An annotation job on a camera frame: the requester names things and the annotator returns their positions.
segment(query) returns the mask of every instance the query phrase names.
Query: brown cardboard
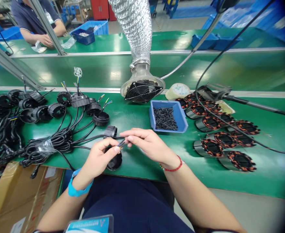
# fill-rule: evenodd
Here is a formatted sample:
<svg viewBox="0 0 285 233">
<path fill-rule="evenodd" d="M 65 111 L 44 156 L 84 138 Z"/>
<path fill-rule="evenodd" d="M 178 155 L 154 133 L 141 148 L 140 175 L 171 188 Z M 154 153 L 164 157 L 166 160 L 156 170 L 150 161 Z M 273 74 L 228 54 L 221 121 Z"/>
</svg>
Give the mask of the brown cardboard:
<svg viewBox="0 0 285 233">
<path fill-rule="evenodd" d="M 34 168 L 16 162 L 6 166 L 0 179 L 0 232 L 33 232 L 56 200 L 63 170 L 41 166 L 32 180 Z"/>
</svg>

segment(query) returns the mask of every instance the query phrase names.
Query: person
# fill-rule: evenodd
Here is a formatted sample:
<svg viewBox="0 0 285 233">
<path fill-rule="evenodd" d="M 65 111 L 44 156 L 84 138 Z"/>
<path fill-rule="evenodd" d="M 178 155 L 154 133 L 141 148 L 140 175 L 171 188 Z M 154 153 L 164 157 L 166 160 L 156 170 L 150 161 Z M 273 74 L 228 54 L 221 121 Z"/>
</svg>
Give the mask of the person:
<svg viewBox="0 0 285 233">
<path fill-rule="evenodd" d="M 128 147 L 136 145 L 147 157 L 161 164 L 171 191 L 195 232 L 246 232 L 224 204 L 154 131 L 132 128 L 120 136 L 126 138 Z M 70 187 L 67 188 L 45 213 L 35 232 L 63 232 L 70 221 L 77 219 L 83 204 L 83 219 L 112 214 L 115 233 L 193 232 L 171 209 L 165 198 L 167 190 L 163 192 L 163 188 L 147 180 L 102 177 L 108 162 L 120 153 L 118 144 L 112 138 L 94 144 L 71 184 L 76 192 L 83 190 L 85 193 L 72 195 Z M 108 146 L 112 148 L 104 153 Z"/>
<path fill-rule="evenodd" d="M 51 3 L 48 0 L 39 0 L 39 2 L 56 36 L 63 36 L 66 33 L 65 25 Z M 53 48 L 53 43 L 33 11 L 29 0 L 12 0 L 11 11 L 25 41 L 34 45 L 39 40 L 43 45 Z"/>
</svg>

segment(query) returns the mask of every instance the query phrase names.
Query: blue wristband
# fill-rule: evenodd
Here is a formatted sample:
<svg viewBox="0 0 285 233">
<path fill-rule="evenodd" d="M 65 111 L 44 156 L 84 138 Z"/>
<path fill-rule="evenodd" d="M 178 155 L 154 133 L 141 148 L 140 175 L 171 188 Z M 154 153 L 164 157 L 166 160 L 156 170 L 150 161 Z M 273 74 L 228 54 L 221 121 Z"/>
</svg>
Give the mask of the blue wristband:
<svg viewBox="0 0 285 233">
<path fill-rule="evenodd" d="M 78 169 L 78 170 L 76 170 L 76 171 L 74 171 L 73 174 L 72 174 L 71 180 L 70 180 L 70 182 L 69 182 L 69 184 L 68 184 L 68 194 L 69 194 L 69 196 L 72 196 L 72 197 L 79 197 L 79 196 L 81 196 L 81 195 L 83 195 L 83 194 L 88 193 L 89 190 L 90 190 L 90 188 L 91 188 L 91 186 L 92 186 L 92 184 L 93 184 L 93 182 L 94 182 L 94 180 L 93 180 L 84 190 L 76 190 L 76 189 L 72 186 L 72 180 L 73 180 L 73 178 L 79 173 L 80 170 L 81 170 L 81 168 Z"/>
</svg>

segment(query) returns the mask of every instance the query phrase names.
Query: id badge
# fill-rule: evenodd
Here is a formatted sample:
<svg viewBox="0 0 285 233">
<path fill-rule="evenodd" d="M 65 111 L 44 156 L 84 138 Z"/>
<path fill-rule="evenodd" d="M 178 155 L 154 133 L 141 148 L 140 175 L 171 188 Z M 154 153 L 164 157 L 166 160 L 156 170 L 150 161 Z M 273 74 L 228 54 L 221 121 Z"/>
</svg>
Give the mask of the id badge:
<svg viewBox="0 0 285 233">
<path fill-rule="evenodd" d="M 44 9 L 44 11 L 45 11 L 46 17 L 47 17 L 48 20 L 49 20 L 49 23 L 50 23 L 50 24 L 54 23 L 54 20 L 52 19 L 52 16 L 46 11 L 46 9 Z"/>
<path fill-rule="evenodd" d="M 64 233 L 113 233 L 113 215 L 71 221 Z"/>
</svg>

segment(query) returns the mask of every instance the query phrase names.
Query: silver ducting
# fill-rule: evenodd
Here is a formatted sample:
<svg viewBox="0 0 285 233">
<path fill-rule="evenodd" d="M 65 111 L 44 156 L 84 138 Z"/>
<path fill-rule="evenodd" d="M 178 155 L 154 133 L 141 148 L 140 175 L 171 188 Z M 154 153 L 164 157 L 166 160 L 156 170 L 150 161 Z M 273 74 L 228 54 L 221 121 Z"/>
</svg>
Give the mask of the silver ducting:
<svg viewBox="0 0 285 233">
<path fill-rule="evenodd" d="M 150 65 L 152 22 L 148 0 L 109 0 L 122 26 L 132 53 L 132 68 L 137 63 Z"/>
</svg>

